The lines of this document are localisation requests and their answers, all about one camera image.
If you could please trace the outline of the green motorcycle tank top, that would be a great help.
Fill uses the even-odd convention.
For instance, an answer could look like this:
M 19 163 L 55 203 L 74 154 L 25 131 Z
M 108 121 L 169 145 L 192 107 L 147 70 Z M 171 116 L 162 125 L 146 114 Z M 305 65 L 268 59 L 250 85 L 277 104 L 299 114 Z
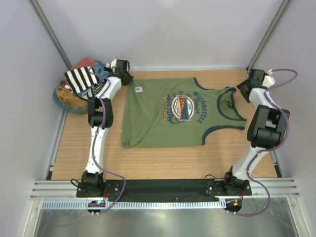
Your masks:
M 197 78 L 136 79 L 128 87 L 121 145 L 124 148 L 194 147 L 220 129 L 244 130 L 236 88 L 209 89 Z

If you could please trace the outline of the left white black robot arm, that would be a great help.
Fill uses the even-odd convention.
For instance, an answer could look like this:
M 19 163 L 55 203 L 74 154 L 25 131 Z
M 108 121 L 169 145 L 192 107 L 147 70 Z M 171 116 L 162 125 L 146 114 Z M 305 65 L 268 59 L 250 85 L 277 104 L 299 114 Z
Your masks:
M 103 168 L 103 154 L 106 138 L 110 127 L 114 122 L 112 100 L 116 93 L 133 81 L 133 76 L 129 73 L 130 63 L 127 60 L 114 59 L 111 64 L 100 64 L 110 70 L 109 76 L 95 72 L 91 67 L 88 69 L 90 76 L 104 79 L 105 87 L 88 100 L 88 123 L 91 127 L 91 143 L 89 158 L 81 181 L 78 182 L 77 194 L 79 198 L 98 198 L 106 193 L 106 181 L 103 174 L 111 174 L 121 178 L 124 183 L 126 179 L 116 173 Z

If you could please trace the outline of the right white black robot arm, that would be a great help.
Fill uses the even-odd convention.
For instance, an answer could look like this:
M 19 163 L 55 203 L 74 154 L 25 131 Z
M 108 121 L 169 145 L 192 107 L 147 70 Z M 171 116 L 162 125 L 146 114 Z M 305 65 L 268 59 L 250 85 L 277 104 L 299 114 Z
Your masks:
M 289 128 L 290 112 L 277 105 L 270 96 L 275 87 L 273 70 L 251 69 L 248 78 L 237 87 L 255 114 L 247 131 L 249 145 L 240 160 L 226 172 L 223 191 L 227 195 L 244 195 L 250 190 L 251 174 L 270 151 L 282 146 Z

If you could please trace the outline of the teal blue garment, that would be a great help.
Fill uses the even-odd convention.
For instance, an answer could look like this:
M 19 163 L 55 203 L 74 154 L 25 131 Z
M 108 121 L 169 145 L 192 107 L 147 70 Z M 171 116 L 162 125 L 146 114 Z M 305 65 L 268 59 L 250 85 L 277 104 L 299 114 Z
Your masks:
M 110 76 L 110 72 L 112 71 L 110 68 L 110 64 L 101 63 L 100 61 L 95 61 L 95 64 L 93 66 L 94 72 L 98 74 L 98 78 L 100 81 L 104 80 L 105 78 L 108 78 Z

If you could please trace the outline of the red garment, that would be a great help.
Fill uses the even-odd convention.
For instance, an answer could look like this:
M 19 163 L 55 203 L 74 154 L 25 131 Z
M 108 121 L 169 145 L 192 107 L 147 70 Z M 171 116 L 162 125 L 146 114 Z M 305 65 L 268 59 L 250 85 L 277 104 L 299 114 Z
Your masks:
M 76 63 L 73 67 L 71 67 L 72 70 L 78 69 L 81 67 L 92 67 L 96 64 L 96 62 L 89 58 L 89 57 L 84 57 L 82 58 L 78 63 Z

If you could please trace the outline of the black white striped top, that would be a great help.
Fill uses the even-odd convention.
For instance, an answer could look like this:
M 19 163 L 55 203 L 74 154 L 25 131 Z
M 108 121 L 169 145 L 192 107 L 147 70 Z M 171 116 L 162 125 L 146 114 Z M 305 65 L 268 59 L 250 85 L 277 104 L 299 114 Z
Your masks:
M 64 73 L 68 86 L 77 95 L 99 83 L 92 67 L 80 67 Z

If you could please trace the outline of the teal laundry basket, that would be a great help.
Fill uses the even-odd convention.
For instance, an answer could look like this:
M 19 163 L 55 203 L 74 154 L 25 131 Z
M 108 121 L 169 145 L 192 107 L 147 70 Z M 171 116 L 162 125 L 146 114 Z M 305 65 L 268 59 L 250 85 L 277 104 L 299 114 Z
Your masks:
M 84 58 L 64 73 L 64 79 L 53 92 L 53 100 L 62 109 L 74 114 L 86 114 L 88 102 L 110 102 L 121 87 L 120 79 L 112 77 L 115 67 Z

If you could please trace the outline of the mustard yellow garment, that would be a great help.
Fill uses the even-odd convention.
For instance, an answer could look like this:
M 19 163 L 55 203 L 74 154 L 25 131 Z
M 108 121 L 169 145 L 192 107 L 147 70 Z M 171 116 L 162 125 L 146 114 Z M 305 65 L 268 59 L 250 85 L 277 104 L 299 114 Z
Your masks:
M 67 108 L 78 110 L 87 106 L 87 101 L 75 96 L 68 89 L 59 86 L 55 89 L 57 100 L 65 105 Z

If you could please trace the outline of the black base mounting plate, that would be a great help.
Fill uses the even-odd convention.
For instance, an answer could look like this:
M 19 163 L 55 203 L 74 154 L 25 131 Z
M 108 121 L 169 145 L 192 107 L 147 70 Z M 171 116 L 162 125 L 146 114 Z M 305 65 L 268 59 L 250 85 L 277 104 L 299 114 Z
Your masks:
M 233 186 L 222 179 L 107 180 L 106 197 L 120 202 L 207 202 L 217 197 L 251 196 L 249 181 Z

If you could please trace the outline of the right aluminium corner post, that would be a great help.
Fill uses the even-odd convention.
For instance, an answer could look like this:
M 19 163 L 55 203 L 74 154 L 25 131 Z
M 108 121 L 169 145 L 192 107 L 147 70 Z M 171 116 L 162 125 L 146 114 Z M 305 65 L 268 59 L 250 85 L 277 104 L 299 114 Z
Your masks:
M 267 46 L 268 42 L 272 38 L 274 32 L 276 31 L 278 25 L 280 24 L 282 18 L 286 14 L 288 8 L 292 4 L 293 0 L 283 0 L 278 7 L 276 13 L 274 14 L 274 17 L 272 18 L 266 32 L 264 33 L 258 47 L 256 48 L 248 66 L 246 67 L 245 71 L 248 75 L 250 73 L 250 70 L 253 68 L 255 63 L 258 61 L 260 55 L 264 51 L 265 47 Z

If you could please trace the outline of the aluminium corner post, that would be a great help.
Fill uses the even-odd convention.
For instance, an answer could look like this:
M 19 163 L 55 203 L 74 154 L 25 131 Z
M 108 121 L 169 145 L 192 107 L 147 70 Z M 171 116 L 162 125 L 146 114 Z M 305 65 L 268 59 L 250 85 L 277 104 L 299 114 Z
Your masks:
M 245 71 L 248 75 L 250 73 L 250 70 L 253 68 L 255 63 L 258 61 L 260 55 L 264 51 L 265 47 L 267 46 L 268 42 L 272 38 L 274 32 L 276 31 L 278 25 L 280 24 L 282 18 L 286 14 L 288 8 L 292 4 L 293 0 L 283 0 L 278 7 L 276 13 L 274 14 L 274 17 L 272 18 L 266 32 L 264 33 L 258 47 L 256 48 L 248 66 L 246 67 Z
M 43 28 L 45 29 L 48 37 L 52 41 L 54 47 L 56 48 L 60 58 L 64 62 L 67 69 L 70 69 L 72 67 L 72 64 L 66 55 L 66 52 L 61 45 L 57 35 L 55 34 L 55 31 L 53 30 L 48 18 L 46 17 L 46 14 L 44 13 L 42 7 L 40 6 L 39 2 L 37 0 L 28 0 L 30 6 L 32 7 L 33 11 L 35 12 L 36 16 L 38 17 L 39 21 L 41 22 Z

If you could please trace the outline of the left aluminium corner post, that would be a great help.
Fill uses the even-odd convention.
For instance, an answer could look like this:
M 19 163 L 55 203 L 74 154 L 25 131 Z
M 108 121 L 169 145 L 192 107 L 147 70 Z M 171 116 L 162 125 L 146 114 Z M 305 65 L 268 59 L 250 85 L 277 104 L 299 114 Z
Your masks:
M 44 13 L 42 7 L 40 6 L 39 2 L 37 0 L 28 0 L 30 6 L 32 7 L 33 11 L 35 12 L 36 16 L 38 17 L 39 21 L 41 22 L 43 28 L 45 29 L 48 37 L 52 41 L 54 47 L 56 48 L 60 58 L 64 62 L 67 69 L 70 69 L 72 67 L 72 64 L 66 55 L 66 52 L 61 45 L 57 35 L 55 34 L 55 31 L 53 30 L 48 18 L 46 17 L 46 14 Z

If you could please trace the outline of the aluminium front rail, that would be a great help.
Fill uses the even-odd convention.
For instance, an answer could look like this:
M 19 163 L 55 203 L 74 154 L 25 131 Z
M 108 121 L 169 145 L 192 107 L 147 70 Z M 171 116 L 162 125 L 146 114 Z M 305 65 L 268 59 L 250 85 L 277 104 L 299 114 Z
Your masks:
M 125 201 L 174 202 L 179 199 L 212 197 L 297 197 L 292 178 L 259 178 L 249 181 L 243 188 L 233 188 L 222 179 L 171 179 L 171 180 L 107 180 L 97 189 L 85 188 L 76 181 L 36 181 L 31 199 L 75 199 L 120 197 Z

